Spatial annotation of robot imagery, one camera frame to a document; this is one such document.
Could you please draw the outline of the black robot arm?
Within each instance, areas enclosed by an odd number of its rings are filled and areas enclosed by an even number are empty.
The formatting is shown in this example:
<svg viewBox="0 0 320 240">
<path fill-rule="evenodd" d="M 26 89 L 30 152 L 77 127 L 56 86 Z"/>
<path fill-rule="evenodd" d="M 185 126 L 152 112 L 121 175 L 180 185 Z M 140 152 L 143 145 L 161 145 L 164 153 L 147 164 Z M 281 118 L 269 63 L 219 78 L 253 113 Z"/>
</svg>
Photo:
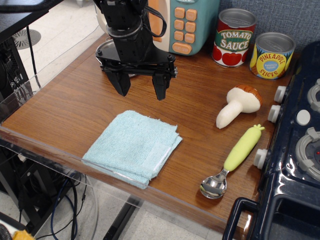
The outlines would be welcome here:
<svg viewBox="0 0 320 240">
<path fill-rule="evenodd" d="M 160 50 L 153 43 L 157 34 L 151 30 L 149 14 L 160 19 L 160 12 L 146 0 L 97 0 L 95 4 L 104 15 L 106 30 L 114 47 L 96 51 L 102 71 L 115 90 L 126 96 L 130 75 L 151 76 L 158 100 L 166 97 L 171 78 L 178 74 L 175 56 Z"/>
</svg>

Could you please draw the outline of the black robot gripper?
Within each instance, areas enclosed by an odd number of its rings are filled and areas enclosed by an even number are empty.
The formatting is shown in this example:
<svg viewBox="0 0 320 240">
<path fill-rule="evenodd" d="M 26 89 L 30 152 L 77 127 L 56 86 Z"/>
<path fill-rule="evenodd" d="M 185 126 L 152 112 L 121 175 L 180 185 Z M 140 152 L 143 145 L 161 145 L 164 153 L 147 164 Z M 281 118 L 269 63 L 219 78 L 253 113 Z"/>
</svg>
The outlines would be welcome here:
<svg viewBox="0 0 320 240">
<path fill-rule="evenodd" d="M 171 78 L 176 78 L 175 56 L 157 48 L 154 32 L 148 19 L 107 20 L 106 33 L 113 39 L 116 52 L 100 57 L 110 83 L 118 94 L 125 97 L 131 87 L 129 75 L 152 76 L 152 83 L 159 101 L 166 98 Z"/>
</svg>

